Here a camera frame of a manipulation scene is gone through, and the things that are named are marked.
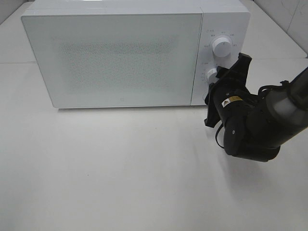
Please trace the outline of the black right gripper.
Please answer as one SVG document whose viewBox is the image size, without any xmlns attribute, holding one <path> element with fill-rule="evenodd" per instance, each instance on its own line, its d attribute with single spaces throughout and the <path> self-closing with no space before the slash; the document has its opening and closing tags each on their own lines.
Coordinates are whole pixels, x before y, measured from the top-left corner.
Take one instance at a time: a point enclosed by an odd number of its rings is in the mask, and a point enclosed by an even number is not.
<svg viewBox="0 0 308 231">
<path fill-rule="evenodd" d="M 246 87 L 251 61 L 249 55 L 239 53 L 238 60 L 230 68 L 218 66 L 218 81 L 209 84 L 205 98 L 205 126 L 214 128 L 219 121 L 223 125 L 244 125 L 253 108 L 253 97 Z"/>
</svg>

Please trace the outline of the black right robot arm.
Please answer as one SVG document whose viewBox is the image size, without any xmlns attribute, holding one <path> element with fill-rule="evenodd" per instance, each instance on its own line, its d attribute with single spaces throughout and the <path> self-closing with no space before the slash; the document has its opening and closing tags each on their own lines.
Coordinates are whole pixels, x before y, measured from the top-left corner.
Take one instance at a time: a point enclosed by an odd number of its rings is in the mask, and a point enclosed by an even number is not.
<svg viewBox="0 0 308 231">
<path fill-rule="evenodd" d="M 232 67 L 218 67 L 218 80 L 205 98 L 205 125 L 224 130 L 221 148 L 226 154 L 267 162 L 308 127 L 308 72 L 251 94 L 246 87 L 251 60 L 240 53 Z"/>
</svg>

